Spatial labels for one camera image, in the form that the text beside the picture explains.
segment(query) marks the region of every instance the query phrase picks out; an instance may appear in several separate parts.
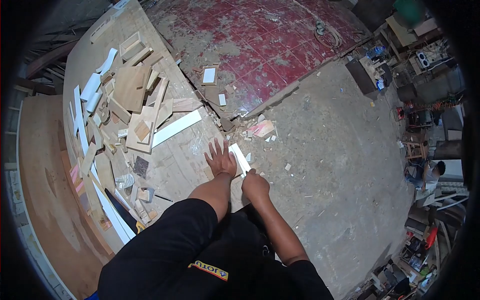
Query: hand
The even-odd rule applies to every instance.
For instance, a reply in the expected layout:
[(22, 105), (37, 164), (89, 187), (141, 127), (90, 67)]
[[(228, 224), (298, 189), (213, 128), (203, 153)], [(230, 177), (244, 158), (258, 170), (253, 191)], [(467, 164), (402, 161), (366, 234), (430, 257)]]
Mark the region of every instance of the hand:
[(247, 172), (247, 176), (243, 179), (241, 190), (245, 197), (247, 197), (257, 209), (265, 202), (271, 203), (270, 197), (268, 196), (270, 185), (265, 178), (256, 174), (255, 169), (250, 169), (250, 171)]
[(214, 139), (215, 149), (213, 149), (212, 143), (208, 143), (208, 148), (210, 148), (210, 154), (212, 159), (208, 157), (207, 152), (204, 153), (207, 164), (212, 169), (214, 177), (217, 177), (220, 173), (228, 173), (232, 178), (237, 174), (237, 161), (233, 152), (228, 153), (228, 141), (223, 140), (223, 152), (218, 143), (218, 139)]

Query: left hand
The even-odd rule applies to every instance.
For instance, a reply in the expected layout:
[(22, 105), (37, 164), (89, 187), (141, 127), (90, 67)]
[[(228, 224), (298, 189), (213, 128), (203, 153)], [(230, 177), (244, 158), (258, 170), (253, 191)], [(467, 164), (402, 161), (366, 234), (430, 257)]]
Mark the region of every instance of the left hand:
[(208, 157), (207, 152), (204, 153), (207, 164), (212, 169), (212, 174), (214, 177), (217, 177), (220, 173), (228, 173), (232, 178), (237, 174), (237, 161), (233, 152), (228, 152), (228, 141), (223, 140), (223, 152), (218, 143), (218, 139), (214, 139), (215, 149), (213, 148), (212, 143), (208, 143), (208, 148), (210, 148), (210, 154), (212, 159)]

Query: plastic bottle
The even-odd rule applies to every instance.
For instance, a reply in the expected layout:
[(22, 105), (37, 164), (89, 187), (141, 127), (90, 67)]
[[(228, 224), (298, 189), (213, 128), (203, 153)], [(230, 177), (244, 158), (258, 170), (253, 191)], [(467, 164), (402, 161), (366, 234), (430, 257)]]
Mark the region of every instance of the plastic bottle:
[(372, 59), (375, 56), (381, 55), (385, 51), (385, 46), (376, 46), (372, 50), (367, 51), (367, 57)]

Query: jotun logo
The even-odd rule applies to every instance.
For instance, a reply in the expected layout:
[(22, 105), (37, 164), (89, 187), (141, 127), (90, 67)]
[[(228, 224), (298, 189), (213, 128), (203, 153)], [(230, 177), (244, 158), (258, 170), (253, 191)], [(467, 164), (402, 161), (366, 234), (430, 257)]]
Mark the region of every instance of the jotun logo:
[(208, 272), (212, 275), (215, 275), (222, 280), (228, 281), (228, 272), (225, 272), (222, 269), (219, 269), (219, 268), (214, 267), (214, 266), (209, 265), (209, 264), (204, 264), (201, 261), (195, 261), (193, 264), (188, 265), (189, 268), (192, 267), (192, 266), (194, 266), (194, 267), (196, 267), (196, 268), (198, 268), (202, 271)]

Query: dirty floor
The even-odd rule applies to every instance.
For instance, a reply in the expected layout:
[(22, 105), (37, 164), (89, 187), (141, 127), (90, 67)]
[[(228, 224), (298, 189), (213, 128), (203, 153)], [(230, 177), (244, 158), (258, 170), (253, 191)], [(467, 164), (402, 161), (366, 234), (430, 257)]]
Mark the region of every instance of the dirty floor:
[(350, 296), (395, 253), (413, 195), (396, 144), (401, 126), (389, 117), (394, 88), (371, 107), (345, 63), (326, 64), (264, 112), (275, 122), (274, 142), (265, 139), (275, 131), (238, 141), (335, 299)]
[[(370, 35), (351, 11), (328, 0), (165, 0), (145, 12), (181, 52), (180, 68), (198, 89), (201, 74), (192, 68), (220, 63), (217, 86), (227, 96), (225, 111), (234, 116)], [(339, 32), (338, 48), (315, 39), (317, 19)], [(334, 42), (330, 33), (322, 39)], [(238, 88), (234, 96), (224, 91), (227, 84)]]

